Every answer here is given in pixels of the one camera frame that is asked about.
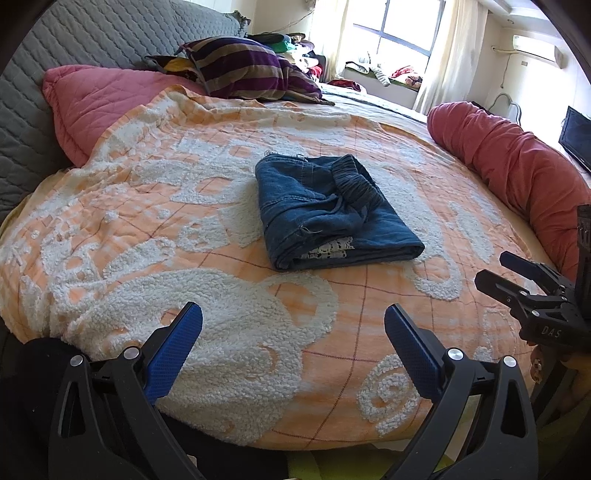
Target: red cloth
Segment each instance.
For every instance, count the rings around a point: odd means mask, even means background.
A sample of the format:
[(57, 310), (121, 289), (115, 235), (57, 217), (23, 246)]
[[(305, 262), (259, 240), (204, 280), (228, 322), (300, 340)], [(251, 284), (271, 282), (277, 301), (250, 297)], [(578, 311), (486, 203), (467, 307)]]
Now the red cloth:
[(575, 166), (534, 134), (470, 103), (435, 107), (427, 128), (438, 145), (530, 223), (558, 270), (574, 281), (577, 206), (591, 203), (591, 190)]
[(310, 67), (308, 70), (315, 77), (320, 78), (320, 76), (322, 75), (322, 67), (320, 65), (316, 65), (315, 67)]
[(331, 80), (329, 82), (329, 85), (334, 85), (336, 87), (341, 87), (341, 88), (349, 88), (351, 90), (355, 90), (356, 92), (361, 91), (361, 86), (357, 82), (354, 82), (353, 80), (345, 80), (345, 79)]
[(402, 67), (401, 69), (396, 70), (392, 75), (390, 75), (390, 78), (394, 79), (400, 77), (401, 75), (404, 75), (405, 73), (414, 73), (414, 69), (410, 65)]

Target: window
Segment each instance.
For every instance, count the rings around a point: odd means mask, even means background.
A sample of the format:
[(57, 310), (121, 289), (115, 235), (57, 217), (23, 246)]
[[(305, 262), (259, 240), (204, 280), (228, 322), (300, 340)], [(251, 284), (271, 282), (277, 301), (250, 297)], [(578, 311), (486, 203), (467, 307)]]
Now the window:
[(444, 5), (445, 0), (354, 0), (356, 50), (377, 54), (386, 74), (407, 65), (424, 73)]

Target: pink pillow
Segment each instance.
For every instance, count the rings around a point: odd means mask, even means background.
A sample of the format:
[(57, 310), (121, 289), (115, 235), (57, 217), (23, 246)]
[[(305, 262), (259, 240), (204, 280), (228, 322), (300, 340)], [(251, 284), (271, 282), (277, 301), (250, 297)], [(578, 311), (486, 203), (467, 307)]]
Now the pink pillow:
[(197, 83), (174, 75), (90, 65), (48, 70), (43, 95), (53, 109), (61, 148), (76, 167), (81, 167), (107, 128), (132, 108), (150, 103), (171, 85), (205, 95)]
[(552, 262), (574, 281), (579, 263), (577, 206), (591, 203), (591, 190), (575, 166), (534, 134), (471, 103), (435, 107), (427, 128), (435, 142), (529, 221)]

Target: television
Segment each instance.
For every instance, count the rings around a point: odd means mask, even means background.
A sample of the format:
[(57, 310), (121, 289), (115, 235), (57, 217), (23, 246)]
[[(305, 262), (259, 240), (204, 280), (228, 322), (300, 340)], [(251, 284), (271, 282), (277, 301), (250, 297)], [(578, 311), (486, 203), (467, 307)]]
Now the television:
[(591, 173), (591, 120), (589, 118), (569, 107), (558, 143)]

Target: wall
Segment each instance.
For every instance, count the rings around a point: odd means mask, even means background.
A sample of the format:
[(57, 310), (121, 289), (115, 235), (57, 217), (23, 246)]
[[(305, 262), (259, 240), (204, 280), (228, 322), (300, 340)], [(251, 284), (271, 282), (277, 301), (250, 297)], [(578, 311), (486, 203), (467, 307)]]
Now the wall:
[[(495, 30), (496, 27), (491, 24), (489, 40), (495, 38)], [(562, 38), (501, 28), (496, 46), (512, 50), (513, 35), (525, 35), (556, 45), (564, 56), (564, 68), (559, 69), (521, 54), (512, 55), (507, 64), (508, 55), (494, 53), (494, 59), (487, 51), (483, 51), (482, 65), (479, 61), (477, 79), (470, 91), (469, 99), (488, 108), (499, 93), (508, 93), (513, 101), (521, 106), (523, 129), (532, 131), (548, 145), (560, 150), (558, 139), (567, 107), (570, 105), (579, 112), (591, 116), (591, 85)], [(504, 88), (501, 89), (505, 67), (507, 72)], [(487, 89), (488, 94), (482, 102)]]
[(191, 3), (203, 5), (218, 12), (231, 12), (232, 11), (232, 0), (188, 0)]
[(308, 35), (312, 26), (312, 15), (304, 0), (257, 0), (253, 33), (281, 31), (283, 33), (302, 32)]
[(252, 32), (252, 25), (254, 23), (256, 0), (187, 0), (194, 4), (203, 5), (218, 12), (231, 13), (238, 10), (242, 15), (250, 18), (251, 24), (249, 31)]
[(255, 18), (255, 11), (256, 11), (256, 0), (232, 0), (232, 10), (238, 10), (242, 15), (247, 18), (250, 18), (251, 21), (251, 32), (252, 26), (254, 23)]

